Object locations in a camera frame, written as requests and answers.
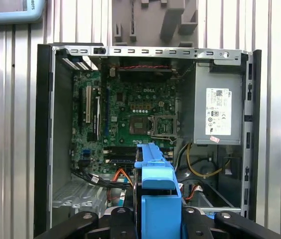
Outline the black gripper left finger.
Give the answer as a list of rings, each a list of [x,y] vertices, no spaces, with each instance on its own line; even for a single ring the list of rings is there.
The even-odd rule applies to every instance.
[[[132,211],[126,207],[116,207],[101,218],[94,212],[79,212],[36,238],[136,239],[137,230]]]

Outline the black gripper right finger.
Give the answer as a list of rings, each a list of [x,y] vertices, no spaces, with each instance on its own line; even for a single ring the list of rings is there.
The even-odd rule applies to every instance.
[[[281,239],[281,235],[230,211],[217,212],[213,219],[199,208],[182,208],[183,239]]]

